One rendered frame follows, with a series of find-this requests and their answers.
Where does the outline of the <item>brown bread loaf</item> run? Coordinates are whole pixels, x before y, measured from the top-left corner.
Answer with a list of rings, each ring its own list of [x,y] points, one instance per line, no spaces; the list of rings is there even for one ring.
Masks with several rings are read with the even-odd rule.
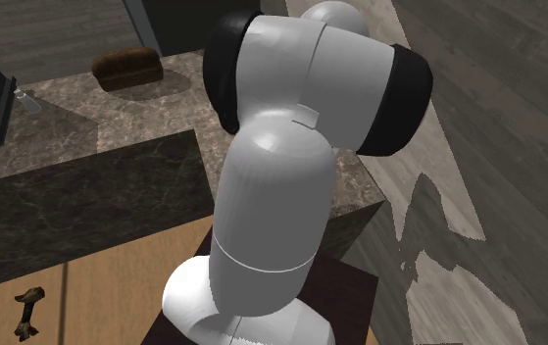
[[[107,92],[160,81],[164,70],[159,54],[149,47],[124,48],[96,57],[91,71]]]

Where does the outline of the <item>clear glass shaker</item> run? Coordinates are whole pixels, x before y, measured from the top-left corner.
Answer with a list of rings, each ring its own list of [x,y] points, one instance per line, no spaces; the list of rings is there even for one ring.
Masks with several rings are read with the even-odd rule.
[[[25,109],[30,114],[38,114],[42,110],[42,107],[23,90],[16,89],[14,91],[14,94],[17,100],[25,107]]]

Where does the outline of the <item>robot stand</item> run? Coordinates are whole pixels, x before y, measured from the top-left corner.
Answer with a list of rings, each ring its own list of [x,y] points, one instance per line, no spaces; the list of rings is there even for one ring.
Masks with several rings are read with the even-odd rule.
[[[366,345],[378,279],[341,261],[357,236],[329,228],[296,271],[259,271],[206,235],[140,345]]]

